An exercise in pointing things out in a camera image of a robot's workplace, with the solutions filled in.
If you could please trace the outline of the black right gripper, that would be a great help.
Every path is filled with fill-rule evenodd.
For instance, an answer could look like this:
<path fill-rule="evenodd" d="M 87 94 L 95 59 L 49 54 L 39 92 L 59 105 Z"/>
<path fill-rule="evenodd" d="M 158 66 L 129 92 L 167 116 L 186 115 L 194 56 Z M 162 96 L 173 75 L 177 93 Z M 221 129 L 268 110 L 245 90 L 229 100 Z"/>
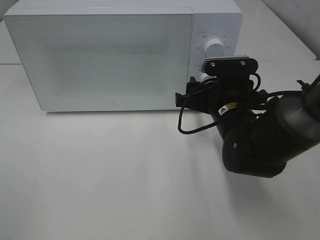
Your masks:
<path fill-rule="evenodd" d="M 247 77 L 211 78 L 199 82 L 194 76 L 189 78 L 185 94 L 176 92 L 175 106 L 210 115 L 222 115 L 219 110 L 228 104 L 237 107 L 264 104 L 266 92 L 254 89 L 254 82 Z"/>

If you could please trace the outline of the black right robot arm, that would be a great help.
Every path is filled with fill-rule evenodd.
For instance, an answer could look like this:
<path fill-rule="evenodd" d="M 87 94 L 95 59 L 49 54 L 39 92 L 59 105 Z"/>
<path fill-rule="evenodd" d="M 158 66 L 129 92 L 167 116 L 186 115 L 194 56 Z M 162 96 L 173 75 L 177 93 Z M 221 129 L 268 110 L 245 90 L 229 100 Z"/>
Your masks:
<path fill-rule="evenodd" d="M 320 81 L 300 85 L 301 90 L 266 92 L 250 73 L 216 73 L 203 82 L 191 79 L 175 104 L 212 117 L 189 134 L 217 128 L 229 172 L 272 178 L 320 142 Z"/>

